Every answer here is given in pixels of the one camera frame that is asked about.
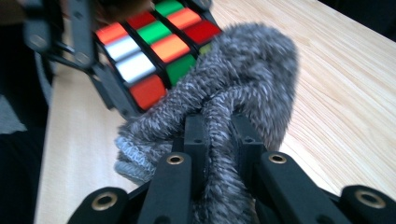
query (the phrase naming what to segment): cube face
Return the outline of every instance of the cube face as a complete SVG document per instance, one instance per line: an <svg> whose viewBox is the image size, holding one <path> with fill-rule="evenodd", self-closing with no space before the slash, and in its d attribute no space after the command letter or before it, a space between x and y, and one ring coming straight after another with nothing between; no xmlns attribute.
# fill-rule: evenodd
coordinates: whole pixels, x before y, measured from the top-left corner
<svg viewBox="0 0 396 224"><path fill-rule="evenodd" d="M210 50L220 28L177 0L164 0L96 32L123 88L144 112L155 105Z"/></svg>

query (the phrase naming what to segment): light wood surface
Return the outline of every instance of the light wood surface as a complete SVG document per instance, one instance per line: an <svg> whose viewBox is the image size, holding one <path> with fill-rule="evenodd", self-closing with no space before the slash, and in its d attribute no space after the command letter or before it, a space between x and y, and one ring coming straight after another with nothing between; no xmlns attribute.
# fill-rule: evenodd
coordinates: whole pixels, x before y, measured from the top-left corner
<svg viewBox="0 0 396 224"><path fill-rule="evenodd" d="M314 0L215 0L224 28L260 21L296 43L297 98L281 151L319 187L362 184L396 199L396 44ZM61 67L52 106L36 223L65 223L96 189L135 185L113 170L123 119L88 78Z"/></svg>

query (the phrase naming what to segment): metal screw hole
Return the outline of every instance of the metal screw hole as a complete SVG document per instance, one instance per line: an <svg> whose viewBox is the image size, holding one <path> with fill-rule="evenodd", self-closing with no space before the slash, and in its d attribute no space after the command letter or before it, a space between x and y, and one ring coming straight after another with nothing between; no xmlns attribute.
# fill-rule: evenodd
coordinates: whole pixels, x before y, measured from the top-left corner
<svg viewBox="0 0 396 224"><path fill-rule="evenodd" d="M277 154L273 154L269 156L269 160L273 163L285 163L287 161L287 159L281 155L277 155Z"/></svg>
<svg viewBox="0 0 396 224"><path fill-rule="evenodd" d="M181 156L170 156L166 161L171 165L178 165L184 161L184 158Z"/></svg>
<svg viewBox="0 0 396 224"><path fill-rule="evenodd" d="M355 192L355 197L358 199L359 202L373 208L380 209L387 206L387 204L381 197L367 190L357 190Z"/></svg>
<svg viewBox="0 0 396 224"><path fill-rule="evenodd" d="M113 192L101 193L93 200L91 207L96 211L104 211L117 202L117 194Z"/></svg>

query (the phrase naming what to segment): knitted fabric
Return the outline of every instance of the knitted fabric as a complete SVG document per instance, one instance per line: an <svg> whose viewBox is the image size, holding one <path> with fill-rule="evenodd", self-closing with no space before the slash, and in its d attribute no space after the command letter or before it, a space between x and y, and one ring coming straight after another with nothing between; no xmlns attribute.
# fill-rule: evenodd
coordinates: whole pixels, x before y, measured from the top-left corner
<svg viewBox="0 0 396 224"><path fill-rule="evenodd" d="M137 184L149 181L159 158L183 134L186 115L201 112L208 132L209 174L195 223L252 223L252 198L235 170L230 122L246 115L269 150L279 150L292 112L297 79L293 42L258 23L231 26L212 50L161 101L120 127L116 171Z"/></svg>

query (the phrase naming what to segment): black plastic part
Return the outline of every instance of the black plastic part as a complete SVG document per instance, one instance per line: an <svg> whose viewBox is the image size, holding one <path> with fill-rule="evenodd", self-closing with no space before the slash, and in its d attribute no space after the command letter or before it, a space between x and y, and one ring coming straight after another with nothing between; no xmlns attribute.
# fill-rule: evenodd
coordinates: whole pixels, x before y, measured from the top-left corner
<svg viewBox="0 0 396 224"><path fill-rule="evenodd" d="M38 53L48 53L61 41L64 21L59 0L29 0L23 3L25 44Z"/></svg>
<svg viewBox="0 0 396 224"><path fill-rule="evenodd" d="M251 189L253 166L259 164L265 146L247 117L240 114L232 115L232 124L233 141L236 143L235 168L245 186Z"/></svg>
<svg viewBox="0 0 396 224"><path fill-rule="evenodd" d="M94 18L92 0L69 0L69 16L76 64L83 69L91 68L98 60L93 42Z"/></svg>
<svg viewBox="0 0 396 224"><path fill-rule="evenodd" d="M287 154L262 154L260 175L285 223L350 223Z"/></svg>
<svg viewBox="0 0 396 224"><path fill-rule="evenodd" d="M260 223L271 223L271 224L282 223L277 213L270 206L268 206L265 203L262 203L260 200L256 200L255 208Z"/></svg>
<svg viewBox="0 0 396 224"><path fill-rule="evenodd" d="M95 64L93 66L93 72L99 76L106 94L125 119L137 117L141 114L137 110L137 106L133 106L134 102L131 95L122 88L122 83L115 77L108 65Z"/></svg>
<svg viewBox="0 0 396 224"><path fill-rule="evenodd" d="M191 158L165 154L148 188L138 223L191 223Z"/></svg>
<svg viewBox="0 0 396 224"><path fill-rule="evenodd" d="M376 189L345 187L340 208L353 223L396 223L396 202Z"/></svg>
<svg viewBox="0 0 396 224"><path fill-rule="evenodd" d="M78 207L68 224L124 223L124 210L128 194L123 189L103 188L88 195Z"/></svg>
<svg viewBox="0 0 396 224"><path fill-rule="evenodd" d="M149 191L150 182L134 189L128 194L129 202L125 209L125 216L127 217L127 223L135 224L139 218L140 211L142 210L143 203L145 202L146 195Z"/></svg>
<svg viewBox="0 0 396 224"><path fill-rule="evenodd" d="M192 195L195 198L204 189L208 173L209 144L202 115L187 116L184 131L184 152L192 160Z"/></svg>

